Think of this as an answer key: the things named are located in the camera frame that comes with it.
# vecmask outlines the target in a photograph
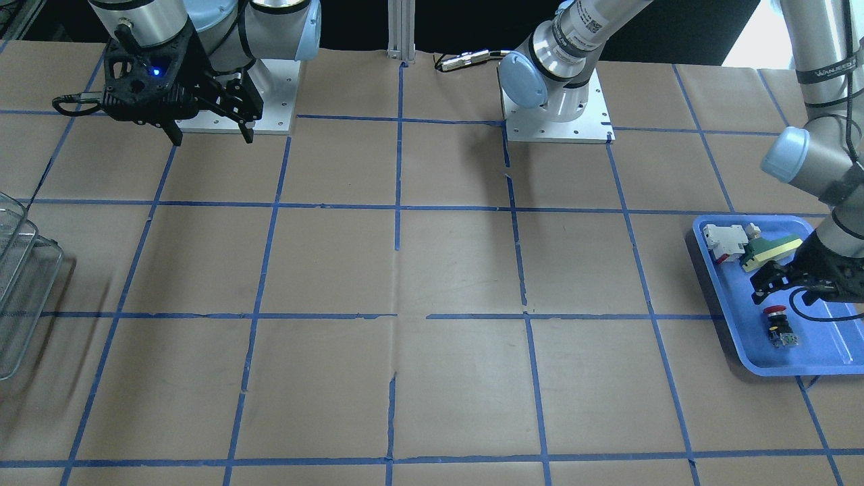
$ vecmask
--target blue tray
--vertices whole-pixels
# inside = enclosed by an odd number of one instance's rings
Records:
[[[742,225],[753,223],[762,236],[774,240],[787,234],[805,239],[813,231],[807,221],[794,216],[742,216],[710,214],[693,221],[693,232],[702,253],[702,261],[714,286],[723,317],[729,328],[735,351],[745,368],[759,376],[795,376],[807,374],[864,374],[864,324],[860,320],[839,323],[817,323],[786,311],[789,323],[798,335],[797,346],[776,349],[768,341],[766,318],[762,310],[769,305],[789,307],[789,291],[779,291],[760,305],[753,303],[750,277],[737,262],[715,264],[711,259],[702,229],[705,225]],[[780,260],[781,264],[792,257]],[[805,306],[797,297],[799,309],[814,317],[845,317],[858,312],[852,304],[816,301]]]

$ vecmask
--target blue tape grid line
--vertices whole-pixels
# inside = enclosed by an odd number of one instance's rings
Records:
[[[54,199],[36,198],[39,204],[96,204],[116,206],[149,206],[151,201],[123,200],[123,199]],[[271,202],[242,202],[242,201],[159,201],[159,206],[191,206],[191,207],[223,207],[223,208],[271,208]],[[505,206],[412,206],[412,205],[390,205],[390,204],[331,204],[327,202],[280,202],[279,208],[314,208],[314,209],[372,209],[393,211],[491,211],[505,213],[516,211],[517,213],[587,213],[587,214],[623,214],[624,211],[617,208],[523,208]],[[717,211],[696,211],[686,209],[628,209],[630,214],[654,214],[654,215],[679,215],[699,216],[703,214],[717,214]],[[734,211],[724,213],[742,216],[758,215],[783,215],[796,216],[798,218],[824,218],[826,213],[754,213]]]
[[[144,223],[144,227],[141,231],[141,237],[138,239],[138,246],[135,250],[135,256],[132,258],[129,273],[126,275],[126,281],[123,285],[123,291],[120,293],[120,299],[117,303],[116,313],[118,315],[123,312],[123,307],[126,304],[126,298],[129,295],[129,288],[132,285],[132,279],[135,277],[135,270],[138,267],[138,261],[140,261],[141,259],[141,254],[144,249],[144,243],[147,241],[147,235],[150,231],[150,225],[153,222],[153,216],[156,214],[156,209],[159,207],[156,203],[159,201],[159,197],[162,195],[162,190],[165,188],[165,181],[168,180],[168,173],[171,170],[171,164],[174,162],[174,156],[176,152],[176,147],[172,147],[170,153],[168,154],[168,161],[165,163],[165,169],[162,171],[162,178],[159,181],[159,187],[156,189],[156,194],[153,196],[153,203],[150,205],[150,211],[147,217],[147,221]],[[78,430],[75,432],[75,439],[72,444],[72,449],[69,451],[69,459],[66,467],[63,470],[63,477],[60,480],[60,486],[67,486],[67,484],[69,483],[69,476],[72,474],[72,467],[76,457],[78,456],[78,449],[81,446],[81,439],[84,437],[84,430],[87,427],[87,421],[89,420],[90,413],[93,409],[93,402],[96,399],[96,393],[99,388],[99,383],[102,381],[102,373],[105,371],[105,364],[108,361],[108,354],[111,351],[111,343],[114,339],[114,335],[117,332],[117,326],[119,321],[119,316],[114,316],[114,318],[111,320],[111,327],[108,331],[108,336],[105,339],[105,345],[102,348],[102,355],[99,357],[99,364],[96,367],[96,374],[93,377],[90,394],[87,396],[87,402],[84,406],[84,412],[81,414],[81,421],[79,422]]]
[[[84,91],[90,91],[90,88],[93,86],[93,83],[96,82],[96,76],[102,70],[102,62],[105,59],[105,52],[99,56],[99,60],[96,63],[96,67],[93,68],[90,79],[87,81],[86,86],[84,87]],[[81,107],[81,104],[78,104],[76,110]],[[66,139],[69,137],[69,132],[72,131],[72,125],[75,123],[75,118],[70,118],[66,123],[66,128],[63,130],[63,134],[60,135],[60,140],[57,142],[57,145],[54,147],[54,152],[51,154],[51,158],[48,159],[48,163],[45,165],[45,169],[42,171],[42,175],[39,178],[39,182],[36,184],[36,187],[33,189],[33,194],[30,196],[29,205],[33,204],[35,198],[39,195],[39,190],[42,188],[42,184],[48,179],[48,174],[51,172],[51,168],[54,167],[54,162],[56,162],[57,157],[60,156],[60,151],[63,149],[63,144],[66,142]]]
[[[864,456],[864,449],[829,449],[833,456]],[[824,449],[750,449],[738,451],[695,451],[696,459],[734,457],[823,457]],[[677,452],[621,452],[598,454],[549,454],[550,463],[572,463],[587,461],[656,461],[683,460],[687,453]],[[392,459],[388,457],[259,457],[248,459],[79,459],[74,468],[127,468],[127,467],[250,467],[250,466],[353,466],[393,464],[495,464],[495,463],[539,463],[538,454],[517,456],[422,456]],[[62,468],[64,460],[9,460],[0,461],[0,469]]]
[[[504,144],[504,167],[511,167],[510,151],[507,149],[507,129],[501,126],[501,141]],[[510,217],[513,225],[513,244],[516,249],[516,268],[519,275],[519,294],[522,298],[525,321],[525,338],[528,341],[528,360],[531,368],[531,385],[534,389],[534,409],[537,414],[537,435],[540,442],[540,462],[543,465],[543,484],[552,486],[552,469],[549,462],[549,447],[546,444],[546,420],[543,418],[543,396],[540,392],[540,376],[537,372],[537,351],[534,346],[534,329],[531,317],[527,312],[528,291],[525,286],[525,271],[522,260],[522,242],[519,238],[518,213],[516,211],[516,194],[513,191],[513,180],[507,176],[507,194],[510,198]]]
[[[723,192],[723,197],[726,199],[726,204],[729,206],[729,211],[734,213],[735,206],[732,204],[732,199],[729,198],[729,193],[726,191],[726,184],[723,183],[723,178],[720,175],[720,168],[717,167],[717,162],[714,160],[714,154],[711,152],[711,147],[708,146],[708,139],[705,137],[705,130],[699,124],[699,118],[696,116],[696,110],[693,108],[693,103],[690,102],[690,96],[687,94],[687,88],[684,87],[684,81],[681,79],[681,74],[678,72],[678,66],[672,65],[672,71],[675,73],[675,78],[678,81],[678,86],[681,88],[681,94],[684,96],[684,102],[687,103],[687,109],[690,110],[690,116],[693,117],[693,123],[696,124],[696,129],[699,132],[699,137],[702,139],[702,145],[705,147],[705,152],[708,154],[708,160],[711,162],[711,168],[717,175],[717,183],[720,184],[720,191]]]
[[[768,92],[768,98],[771,98],[771,102],[774,104],[774,107],[777,108],[777,114],[780,115],[780,119],[783,120],[783,125],[789,126],[789,120],[786,119],[786,115],[783,114],[783,108],[781,108],[780,104],[777,102],[777,98],[774,96],[774,91],[772,91],[771,87],[768,85],[768,80],[765,79],[762,70],[757,69],[756,73],[759,74],[759,80],[762,81],[762,86],[764,86],[765,90]]]
[[[387,404],[387,455],[384,457],[386,460],[386,472],[384,474],[384,484],[385,486],[393,486],[393,442],[396,438],[396,374],[393,374],[393,378],[390,380],[390,386],[387,391],[388,404]]]
[[[402,239],[402,138],[404,134],[404,101],[405,101],[405,68],[408,67],[407,62],[399,64],[399,97],[396,125],[396,211],[395,211],[395,226],[393,231],[393,249],[399,251],[400,242]]]
[[[267,229],[267,240],[264,243],[264,257],[261,262],[261,274],[258,278],[258,289],[255,294],[255,306],[252,322],[249,327],[249,348],[246,351],[246,359],[243,366],[243,379],[240,385],[240,393],[237,398],[237,410],[234,413],[234,425],[231,433],[231,442],[228,446],[228,461],[233,461],[237,453],[237,442],[240,437],[240,423],[243,420],[243,410],[246,403],[246,392],[249,390],[249,375],[252,369],[252,356],[255,353],[255,341],[257,338],[258,315],[261,313],[261,301],[264,298],[264,286],[267,284],[267,270],[270,267],[270,251],[273,248],[273,235],[276,232],[276,220],[279,215],[279,201],[282,199],[283,187],[285,185],[285,172],[288,170],[289,154],[291,152],[291,137],[285,140],[285,151],[282,158],[282,167],[279,169],[279,181],[276,184],[276,195],[273,197],[273,209],[270,212],[270,225]],[[231,484],[232,465],[229,462],[225,466],[223,485]]]
[[[828,458],[828,464],[831,466],[831,472],[834,473],[834,479],[837,481],[837,486],[843,486],[843,480],[840,478],[840,470],[837,469],[837,462],[834,460],[834,455],[828,447],[828,440],[825,438],[825,432],[819,424],[819,418],[816,416],[816,409],[813,408],[813,402],[810,401],[807,387],[804,386],[804,381],[801,380],[800,376],[795,377],[795,382],[798,384],[798,389],[801,390],[801,397],[804,399],[804,404],[807,406],[807,412],[810,413],[810,418],[813,419],[813,426],[816,428],[816,433],[819,435],[819,441],[822,442],[823,454]]]
[[[654,313],[654,306],[651,304],[651,293],[648,290],[648,281],[645,278],[645,268],[642,266],[642,259],[639,256],[639,249],[636,241],[636,233],[633,231],[633,224],[630,219],[630,212],[627,210],[627,201],[624,197],[624,187],[621,185],[621,180],[618,173],[618,166],[615,163],[615,155],[612,153],[612,144],[606,145],[606,152],[609,156],[609,164],[612,166],[612,174],[615,179],[615,187],[618,190],[618,197],[621,202],[621,208],[624,209],[624,222],[627,226],[627,233],[630,235],[630,242],[633,248],[633,258],[636,261],[636,269],[639,274],[639,281],[642,284],[642,292],[645,295],[645,305],[648,308],[648,315],[651,318],[651,326],[654,329],[654,337],[657,339],[657,346],[660,352],[660,358],[663,360],[663,368],[666,373],[666,380],[669,383],[669,389],[672,395],[672,402],[675,405],[675,413],[678,417],[678,424],[681,427],[681,437],[684,443],[684,452],[687,455],[690,466],[690,475],[693,477],[694,486],[701,486],[699,482],[699,473],[696,471],[696,457],[693,455],[693,447],[690,444],[690,437],[687,431],[687,423],[684,419],[684,411],[681,407],[681,400],[678,398],[677,386],[675,378],[672,376],[672,366],[669,363],[669,356],[666,354],[666,347],[663,343],[663,336],[660,333],[660,324],[657,316]]]

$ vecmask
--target wire basket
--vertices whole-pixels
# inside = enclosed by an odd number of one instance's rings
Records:
[[[24,206],[0,193],[0,380],[21,365],[62,262]]]

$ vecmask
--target black background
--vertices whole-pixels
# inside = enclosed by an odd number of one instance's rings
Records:
[[[458,54],[515,48],[558,1],[416,0],[416,49]],[[720,65],[759,0],[655,0],[609,40],[606,61]],[[386,49],[386,0],[321,0],[321,46]],[[105,42],[107,34],[86,0],[49,0],[26,38]]]

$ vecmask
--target robotic arm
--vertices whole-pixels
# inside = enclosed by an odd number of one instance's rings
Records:
[[[864,91],[861,32],[849,0],[781,2],[809,121],[788,127],[762,163],[782,182],[832,207],[789,265],[772,262],[752,278],[753,301],[800,286],[804,303],[864,302]]]
[[[320,0],[89,1],[111,34],[105,88],[56,98],[54,109],[68,116],[102,109],[161,128],[175,145],[177,120],[201,110],[229,118],[251,143],[267,110],[262,92],[273,88],[257,61],[312,59],[321,37]],[[92,106],[74,112],[65,104]]]
[[[505,94],[550,122],[581,116],[585,89],[605,41],[650,1],[575,0],[562,3],[499,68]],[[864,168],[861,141],[864,92],[861,32],[851,0],[781,0],[809,116],[788,127],[762,169],[804,190],[833,210],[789,265],[770,262],[757,272],[753,301],[802,287],[804,302],[864,302]]]

